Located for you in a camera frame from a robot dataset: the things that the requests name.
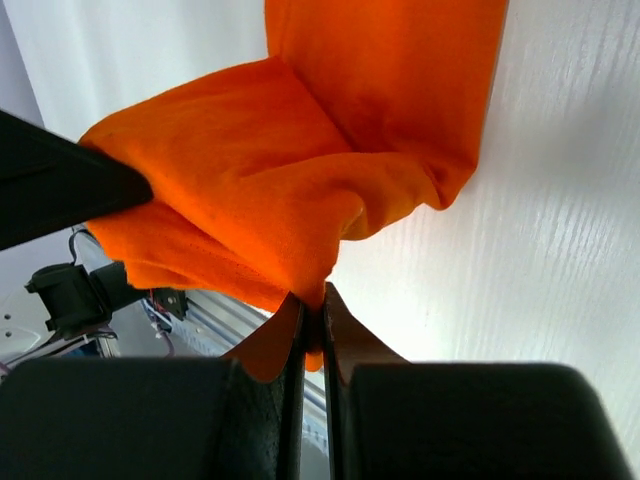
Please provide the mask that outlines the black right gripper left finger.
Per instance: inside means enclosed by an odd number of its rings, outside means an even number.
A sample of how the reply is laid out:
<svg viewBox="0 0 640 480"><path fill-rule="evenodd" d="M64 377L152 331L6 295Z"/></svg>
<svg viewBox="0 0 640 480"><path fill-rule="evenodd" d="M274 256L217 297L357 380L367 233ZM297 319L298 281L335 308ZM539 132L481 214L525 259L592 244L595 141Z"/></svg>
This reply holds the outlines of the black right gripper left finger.
<svg viewBox="0 0 640 480"><path fill-rule="evenodd" d="M303 305L221 358L31 360L1 387L5 479L295 479Z"/></svg>

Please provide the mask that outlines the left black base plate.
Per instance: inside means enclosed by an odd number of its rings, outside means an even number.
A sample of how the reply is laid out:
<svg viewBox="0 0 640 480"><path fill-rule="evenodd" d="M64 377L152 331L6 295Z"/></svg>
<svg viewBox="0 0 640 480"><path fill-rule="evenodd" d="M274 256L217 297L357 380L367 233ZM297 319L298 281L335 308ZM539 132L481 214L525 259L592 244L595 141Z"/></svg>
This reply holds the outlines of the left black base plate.
<svg viewBox="0 0 640 480"><path fill-rule="evenodd" d="M183 290L172 288L155 288L149 293L154 308L166 315L172 315L182 321L186 317L188 304L186 294Z"/></svg>

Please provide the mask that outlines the orange t shirt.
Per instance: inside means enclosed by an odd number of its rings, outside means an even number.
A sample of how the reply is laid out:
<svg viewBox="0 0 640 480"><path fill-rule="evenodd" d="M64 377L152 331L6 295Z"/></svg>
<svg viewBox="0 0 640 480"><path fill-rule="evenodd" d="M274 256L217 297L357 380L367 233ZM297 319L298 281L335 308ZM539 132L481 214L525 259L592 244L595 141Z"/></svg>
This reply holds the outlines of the orange t shirt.
<svg viewBox="0 0 640 480"><path fill-rule="evenodd" d="M88 222L136 288L319 309L344 241L475 172L503 1L268 1L268 55L94 125L81 145L154 197Z"/></svg>

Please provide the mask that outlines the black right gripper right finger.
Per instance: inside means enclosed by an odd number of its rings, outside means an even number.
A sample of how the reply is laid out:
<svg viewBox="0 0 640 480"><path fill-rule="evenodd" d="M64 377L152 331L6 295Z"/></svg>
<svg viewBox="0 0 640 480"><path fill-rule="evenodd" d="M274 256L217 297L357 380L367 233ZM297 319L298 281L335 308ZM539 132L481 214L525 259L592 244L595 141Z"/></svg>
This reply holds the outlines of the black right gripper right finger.
<svg viewBox="0 0 640 480"><path fill-rule="evenodd" d="M600 398L554 363L411 363L328 286L335 479L628 479Z"/></svg>

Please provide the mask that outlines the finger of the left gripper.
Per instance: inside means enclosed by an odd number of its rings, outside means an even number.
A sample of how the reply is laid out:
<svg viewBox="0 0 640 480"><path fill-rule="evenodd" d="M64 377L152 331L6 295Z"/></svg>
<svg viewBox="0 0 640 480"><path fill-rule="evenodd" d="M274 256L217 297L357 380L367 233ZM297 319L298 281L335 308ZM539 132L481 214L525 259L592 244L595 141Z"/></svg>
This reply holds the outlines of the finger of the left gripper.
<svg viewBox="0 0 640 480"><path fill-rule="evenodd" d="M152 198L134 169L1 113L3 250Z"/></svg>

